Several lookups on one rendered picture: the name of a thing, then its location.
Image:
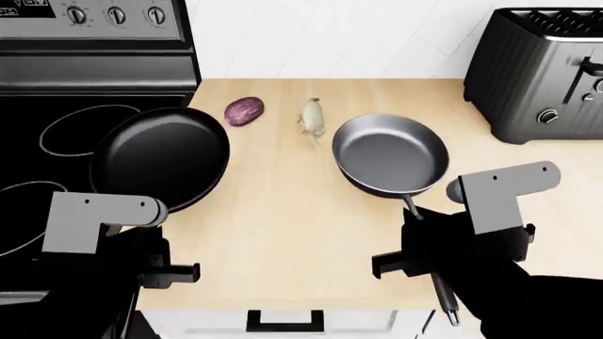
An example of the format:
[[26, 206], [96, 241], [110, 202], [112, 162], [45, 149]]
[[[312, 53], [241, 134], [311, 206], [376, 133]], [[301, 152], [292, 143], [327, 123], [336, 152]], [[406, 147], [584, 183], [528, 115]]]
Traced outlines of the black kitchen stove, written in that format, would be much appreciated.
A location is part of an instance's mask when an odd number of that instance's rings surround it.
[[[72, 24], [69, 5], [88, 21]], [[153, 6], [164, 24], [149, 21]], [[140, 112], [188, 105], [200, 83], [184, 0], [0, 0], [0, 259], [37, 260], [53, 192], [91, 191], [100, 140]]]

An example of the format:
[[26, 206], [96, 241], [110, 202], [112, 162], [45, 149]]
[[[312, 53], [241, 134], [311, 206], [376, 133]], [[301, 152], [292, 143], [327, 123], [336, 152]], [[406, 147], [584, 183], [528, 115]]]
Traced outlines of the white drawer front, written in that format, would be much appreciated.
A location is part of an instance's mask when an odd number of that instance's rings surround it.
[[[249, 310], [144, 310], [162, 339], [289, 339], [391, 332], [396, 310], [323, 310], [324, 332], [246, 332]], [[312, 310], [261, 310], [264, 323], [308, 323]]]

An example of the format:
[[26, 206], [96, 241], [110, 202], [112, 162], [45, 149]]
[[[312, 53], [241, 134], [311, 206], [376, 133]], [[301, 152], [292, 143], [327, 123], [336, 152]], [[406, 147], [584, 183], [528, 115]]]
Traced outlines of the purple eggplant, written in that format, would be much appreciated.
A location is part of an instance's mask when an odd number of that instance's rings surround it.
[[245, 126], [263, 115], [264, 111], [265, 104], [260, 98], [240, 98], [226, 106], [224, 118], [231, 126]]

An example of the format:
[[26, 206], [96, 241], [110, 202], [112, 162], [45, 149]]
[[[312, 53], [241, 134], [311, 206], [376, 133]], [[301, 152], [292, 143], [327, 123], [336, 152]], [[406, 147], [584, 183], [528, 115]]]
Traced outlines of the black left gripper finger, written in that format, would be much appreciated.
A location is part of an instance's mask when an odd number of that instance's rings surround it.
[[141, 287], [168, 289], [173, 283], [195, 283], [201, 279], [201, 265], [167, 265], [149, 267], [139, 275]]

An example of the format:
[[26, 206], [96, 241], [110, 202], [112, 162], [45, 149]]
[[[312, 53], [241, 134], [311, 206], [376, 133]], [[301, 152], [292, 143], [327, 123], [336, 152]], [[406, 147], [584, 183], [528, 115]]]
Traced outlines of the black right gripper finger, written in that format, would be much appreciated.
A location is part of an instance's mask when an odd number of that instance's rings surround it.
[[521, 256], [519, 256], [519, 262], [524, 262], [527, 259], [529, 247], [533, 243], [535, 238], [536, 227], [532, 223], [528, 223], [524, 226], [523, 232], [525, 238], [525, 245], [522, 246]]
[[403, 270], [405, 254], [401, 250], [371, 257], [372, 275], [381, 279], [384, 273]]

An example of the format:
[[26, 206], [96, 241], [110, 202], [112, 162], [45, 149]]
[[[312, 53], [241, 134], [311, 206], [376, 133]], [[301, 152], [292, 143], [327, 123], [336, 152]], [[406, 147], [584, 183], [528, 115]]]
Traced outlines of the black ribbed toaster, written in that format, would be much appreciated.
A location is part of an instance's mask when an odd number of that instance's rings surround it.
[[[562, 103], [579, 63], [603, 64], [603, 8], [498, 8], [493, 11], [464, 78], [473, 104], [505, 143], [603, 140], [603, 92], [581, 78]], [[554, 108], [548, 125], [536, 118]]]

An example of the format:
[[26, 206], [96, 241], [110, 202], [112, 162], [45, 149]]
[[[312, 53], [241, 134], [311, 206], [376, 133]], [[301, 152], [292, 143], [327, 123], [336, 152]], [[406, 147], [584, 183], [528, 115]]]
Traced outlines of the grey frying pan long handle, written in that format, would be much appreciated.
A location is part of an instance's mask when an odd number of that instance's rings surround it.
[[375, 197], [404, 200], [423, 219], [413, 197], [429, 190], [448, 171], [448, 149], [432, 129], [398, 115], [368, 114], [334, 133], [334, 161], [353, 186]]

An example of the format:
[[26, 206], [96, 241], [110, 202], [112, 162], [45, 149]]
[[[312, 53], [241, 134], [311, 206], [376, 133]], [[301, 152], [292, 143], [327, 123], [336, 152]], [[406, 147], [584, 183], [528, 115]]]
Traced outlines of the black frying pan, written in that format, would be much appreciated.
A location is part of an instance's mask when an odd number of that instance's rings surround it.
[[230, 140], [211, 115], [190, 107], [142, 112], [112, 129], [90, 158], [98, 194], [152, 197], [172, 213], [194, 205], [220, 182]]

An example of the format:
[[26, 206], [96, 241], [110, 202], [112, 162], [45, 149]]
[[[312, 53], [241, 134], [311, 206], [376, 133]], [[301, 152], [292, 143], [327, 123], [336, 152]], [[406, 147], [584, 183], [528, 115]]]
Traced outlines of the beige garlic-like vegetable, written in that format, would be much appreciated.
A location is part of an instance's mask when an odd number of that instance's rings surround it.
[[302, 134], [313, 138], [319, 144], [319, 138], [326, 132], [325, 120], [319, 98], [310, 98], [301, 110], [297, 123], [303, 126]]

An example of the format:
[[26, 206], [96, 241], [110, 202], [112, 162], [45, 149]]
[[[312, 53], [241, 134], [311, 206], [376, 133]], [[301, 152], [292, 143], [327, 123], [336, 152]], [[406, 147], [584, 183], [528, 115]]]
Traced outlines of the white cabinet door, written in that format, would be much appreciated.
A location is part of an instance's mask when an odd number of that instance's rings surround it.
[[394, 339], [466, 339], [461, 327], [452, 327], [440, 311], [400, 310], [392, 328]]

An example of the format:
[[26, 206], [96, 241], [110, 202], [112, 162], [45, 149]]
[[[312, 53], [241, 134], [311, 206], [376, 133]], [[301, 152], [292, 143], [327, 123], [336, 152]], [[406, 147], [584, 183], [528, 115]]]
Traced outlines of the black toaster lever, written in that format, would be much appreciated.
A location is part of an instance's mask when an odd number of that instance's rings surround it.
[[591, 61], [591, 58], [587, 56], [579, 63], [576, 75], [563, 98], [562, 103], [564, 105], [569, 104], [584, 75], [589, 75], [595, 79], [590, 89], [593, 89], [595, 92], [603, 92], [603, 64], [593, 62]]

